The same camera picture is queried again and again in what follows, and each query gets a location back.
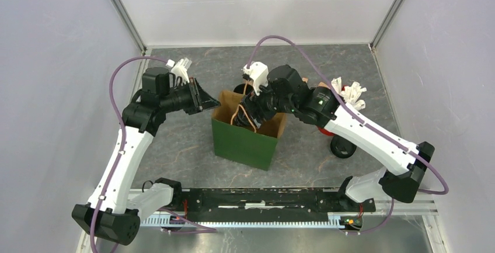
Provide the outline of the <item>brown paper bag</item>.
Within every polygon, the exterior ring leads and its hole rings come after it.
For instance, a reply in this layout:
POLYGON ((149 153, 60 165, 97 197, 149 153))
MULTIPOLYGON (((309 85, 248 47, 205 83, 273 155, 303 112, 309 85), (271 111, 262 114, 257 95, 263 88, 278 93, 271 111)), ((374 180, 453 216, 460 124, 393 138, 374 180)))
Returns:
POLYGON ((286 114, 265 112, 256 104, 257 97, 250 82, 239 84, 232 90, 222 90, 219 94, 220 106, 214 109, 212 121, 228 129, 240 127, 252 134, 280 138, 287 122, 286 114))

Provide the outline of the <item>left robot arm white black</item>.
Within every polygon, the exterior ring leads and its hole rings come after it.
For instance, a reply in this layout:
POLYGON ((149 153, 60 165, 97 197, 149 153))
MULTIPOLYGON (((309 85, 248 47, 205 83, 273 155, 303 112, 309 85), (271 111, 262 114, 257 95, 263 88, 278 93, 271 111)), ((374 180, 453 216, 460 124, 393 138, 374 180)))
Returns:
POLYGON ((132 181, 140 162, 168 113, 188 115, 220 106, 197 80, 176 79, 166 68, 153 67, 142 75, 142 87, 118 113, 120 130, 116 146, 94 193, 85 204, 77 204, 72 218, 92 237, 128 245, 140 224, 162 207, 183 206, 182 185, 159 178, 152 186, 129 199, 132 181))

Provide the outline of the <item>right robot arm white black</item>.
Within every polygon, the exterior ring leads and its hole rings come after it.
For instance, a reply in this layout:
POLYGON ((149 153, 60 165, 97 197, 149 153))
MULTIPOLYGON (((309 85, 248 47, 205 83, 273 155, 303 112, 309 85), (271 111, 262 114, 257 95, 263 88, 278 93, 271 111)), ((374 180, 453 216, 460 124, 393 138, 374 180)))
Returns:
POLYGON ((361 148, 383 165, 375 172, 344 181, 337 195, 341 209, 352 211, 376 195, 388 195, 402 203, 414 201, 434 153, 431 144, 415 144, 385 130, 345 103, 333 88, 310 88, 289 65, 270 71, 265 64, 255 62, 244 66, 243 78, 252 82, 253 89, 241 99, 232 118, 234 125, 259 129, 276 113, 293 114, 301 122, 361 148))

